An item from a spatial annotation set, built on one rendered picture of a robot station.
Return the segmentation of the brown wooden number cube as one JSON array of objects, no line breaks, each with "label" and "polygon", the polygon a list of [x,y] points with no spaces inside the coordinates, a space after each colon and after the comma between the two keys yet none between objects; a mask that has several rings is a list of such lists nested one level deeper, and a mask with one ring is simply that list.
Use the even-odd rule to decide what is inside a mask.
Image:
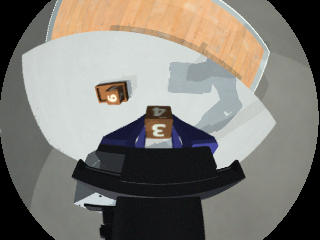
[{"label": "brown wooden number cube", "polygon": [[124,100],[123,86],[111,86],[105,91],[108,105],[120,105]]},{"label": "brown wooden number cube", "polygon": [[144,122],[146,138],[171,138],[173,116],[170,106],[147,106]]}]

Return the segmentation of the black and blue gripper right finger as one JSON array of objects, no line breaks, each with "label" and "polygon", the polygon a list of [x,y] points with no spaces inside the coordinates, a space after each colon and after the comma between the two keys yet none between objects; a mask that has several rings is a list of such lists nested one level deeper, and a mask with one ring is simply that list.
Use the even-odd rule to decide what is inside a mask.
[{"label": "black and blue gripper right finger", "polygon": [[[172,116],[172,148],[208,146],[210,147],[212,154],[214,154],[218,148],[218,143],[214,136],[182,121],[174,114],[172,114]],[[182,144],[179,137],[182,140]]]}]

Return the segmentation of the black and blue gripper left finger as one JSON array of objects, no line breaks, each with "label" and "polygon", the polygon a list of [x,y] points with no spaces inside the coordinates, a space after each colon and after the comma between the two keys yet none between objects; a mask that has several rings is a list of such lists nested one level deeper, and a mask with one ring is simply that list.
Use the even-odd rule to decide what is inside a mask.
[{"label": "black and blue gripper left finger", "polygon": [[[144,119],[145,119],[145,114],[140,118],[138,118],[137,120],[135,120],[134,122],[129,123],[103,136],[100,144],[111,144],[111,145],[122,145],[125,147],[145,148],[146,131],[145,131]],[[137,138],[138,140],[136,142]]]}]

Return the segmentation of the brown wooden tray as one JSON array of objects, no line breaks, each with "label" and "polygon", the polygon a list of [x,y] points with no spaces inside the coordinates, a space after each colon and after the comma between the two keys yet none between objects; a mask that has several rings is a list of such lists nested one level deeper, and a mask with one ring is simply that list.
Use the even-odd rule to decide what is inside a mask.
[{"label": "brown wooden tray", "polygon": [[123,86],[124,97],[125,97],[122,102],[127,102],[129,99],[127,81],[122,81],[122,82],[98,84],[97,86],[95,86],[95,91],[96,91],[99,103],[107,103],[106,96],[104,94],[105,90],[107,90],[111,86],[121,86],[121,85]]}]

